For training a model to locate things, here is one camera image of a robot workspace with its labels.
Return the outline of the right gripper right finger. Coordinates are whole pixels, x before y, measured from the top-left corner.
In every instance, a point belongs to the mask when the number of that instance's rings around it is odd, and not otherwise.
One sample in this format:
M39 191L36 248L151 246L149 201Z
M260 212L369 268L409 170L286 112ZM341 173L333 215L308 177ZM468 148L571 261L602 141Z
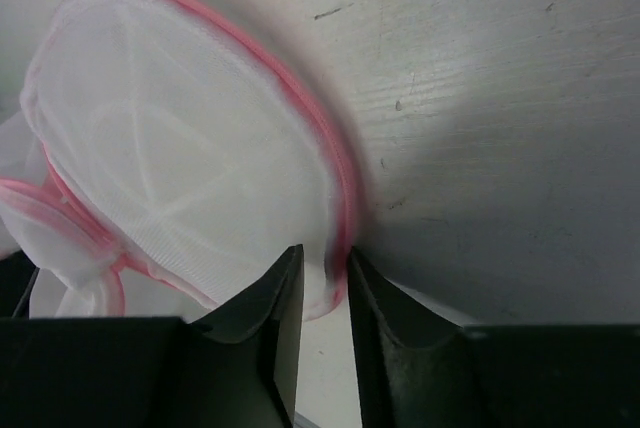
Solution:
M359 252L348 296L366 427L635 427L635 325L458 326Z

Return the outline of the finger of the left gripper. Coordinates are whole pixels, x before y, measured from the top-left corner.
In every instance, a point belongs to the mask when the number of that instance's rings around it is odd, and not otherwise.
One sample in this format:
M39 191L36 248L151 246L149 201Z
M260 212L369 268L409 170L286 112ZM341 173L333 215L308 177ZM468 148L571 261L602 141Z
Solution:
M1 260L0 316L27 318L30 296L39 269L24 252L18 251Z

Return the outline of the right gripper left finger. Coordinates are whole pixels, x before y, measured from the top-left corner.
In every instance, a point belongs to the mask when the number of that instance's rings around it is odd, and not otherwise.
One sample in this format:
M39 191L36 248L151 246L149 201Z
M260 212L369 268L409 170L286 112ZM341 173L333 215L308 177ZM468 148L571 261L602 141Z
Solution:
M194 322L1 317L5 427L290 427L303 249Z

